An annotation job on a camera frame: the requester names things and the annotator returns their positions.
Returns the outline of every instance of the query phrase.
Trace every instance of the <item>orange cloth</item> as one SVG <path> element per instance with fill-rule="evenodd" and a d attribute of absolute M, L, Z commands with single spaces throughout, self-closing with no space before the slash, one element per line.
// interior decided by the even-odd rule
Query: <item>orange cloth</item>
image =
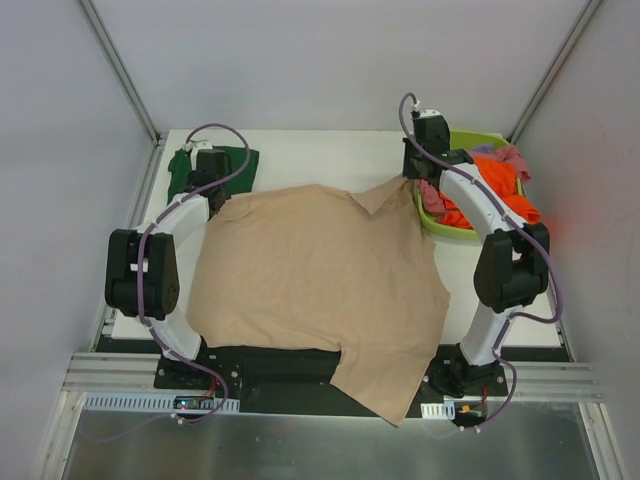
<path fill-rule="evenodd" d="M 534 224 L 540 221 L 540 212 L 534 207 L 524 196 L 519 195 L 516 188 L 516 170 L 512 165 L 505 162 L 498 162 L 495 159 L 481 157 L 477 154 L 473 156 L 473 161 L 480 171 L 480 175 L 489 186 L 498 194 L 504 203 L 511 210 L 516 212 L 527 223 Z M 453 203 L 446 195 L 440 194 L 444 201 L 445 208 L 449 211 L 443 217 L 440 223 L 449 225 L 450 227 L 466 228 L 471 230 L 473 227 L 465 218 L 455 203 Z"/>

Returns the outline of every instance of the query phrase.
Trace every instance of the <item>beige shirt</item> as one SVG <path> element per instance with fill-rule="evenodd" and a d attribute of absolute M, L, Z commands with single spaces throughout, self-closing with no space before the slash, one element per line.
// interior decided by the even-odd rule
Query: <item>beige shirt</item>
<path fill-rule="evenodd" d="M 331 383 L 398 425 L 449 293 L 411 185 L 239 195 L 209 222 L 187 318 L 210 347 L 340 351 Z"/>

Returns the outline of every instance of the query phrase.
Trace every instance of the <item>metal floor panel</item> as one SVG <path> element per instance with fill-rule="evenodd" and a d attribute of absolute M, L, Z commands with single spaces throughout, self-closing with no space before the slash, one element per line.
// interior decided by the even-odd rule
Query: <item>metal floor panel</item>
<path fill-rule="evenodd" d="M 109 436 L 148 414 L 84 411 Z M 196 426 L 160 419 L 107 444 L 74 439 L 66 479 L 598 478 L 577 405 L 512 404 L 480 434 L 447 421 L 221 415 Z"/>

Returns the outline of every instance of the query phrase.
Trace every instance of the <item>white tabletop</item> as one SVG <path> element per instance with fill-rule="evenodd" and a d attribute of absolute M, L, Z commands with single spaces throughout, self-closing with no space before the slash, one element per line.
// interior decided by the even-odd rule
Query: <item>white tabletop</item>
<path fill-rule="evenodd" d="M 145 221 L 153 220 L 166 205 L 171 179 L 167 167 L 189 131 L 171 130 L 169 133 L 147 205 Z M 260 151 L 254 191 L 319 183 L 360 192 L 375 187 L 402 171 L 404 146 L 400 132 L 246 130 L 242 134 L 251 148 Z M 222 130 L 205 130 L 195 138 L 210 139 L 214 145 L 240 145 L 231 133 Z M 434 236 L 434 239 L 436 265 L 442 281 L 451 293 L 440 343 L 454 344 L 467 332 L 478 305 L 473 288 L 473 272 L 481 246 L 478 242 L 438 236 Z M 527 311 L 549 317 L 549 296 L 539 295 Z M 116 315 L 112 337 L 151 338 L 145 328 L 120 312 Z M 557 347 L 560 341 L 554 325 L 521 319 L 514 324 L 505 345 Z"/>

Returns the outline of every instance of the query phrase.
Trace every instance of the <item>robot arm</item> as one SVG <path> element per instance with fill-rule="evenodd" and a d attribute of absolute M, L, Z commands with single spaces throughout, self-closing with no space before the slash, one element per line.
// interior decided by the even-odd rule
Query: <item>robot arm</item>
<path fill-rule="evenodd" d="M 144 252 L 144 304 L 146 327 L 154 332 L 170 350 L 164 356 L 178 360 L 172 352 L 194 360 L 202 351 L 204 340 L 188 324 L 182 306 L 189 298 L 191 278 L 180 278 L 184 265 L 195 261 L 204 241 L 207 221 L 222 207 L 225 194 L 214 188 L 205 195 L 183 201 L 189 191 L 211 183 L 225 175 L 228 157 L 208 142 L 191 147 L 195 170 L 190 174 L 185 193 L 173 202 L 182 202 L 149 235 Z M 115 230 L 109 238 L 105 299 L 110 307 L 139 321 L 136 272 L 140 239 L 148 227 L 142 224 L 133 230 Z"/>
<path fill-rule="evenodd" d="M 494 193 L 491 201 L 478 188 L 485 182 L 473 159 L 464 150 L 450 150 L 449 127 L 436 110 L 414 110 L 415 141 L 443 162 L 448 170 L 421 155 L 405 138 L 403 175 L 426 179 L 447 195 L 467 217 L 482 242 L 482 252 L 474 273 L 474 287 L 480 300 L 469 331 L 457 345 L 447 368 L 429 375 L 434 389 L 462 397 L 465 390 L 482 386 L 498 373 L 496 357 L 511 326 L 513 315 L 531 304 L 548 286 L 547 266 L 540 254 L 505 220 L 509 216 L 545 250 L 549 232 L 542 224 L 528 225 Z M 514 260 L 514 252 L 519 258 Z"/>

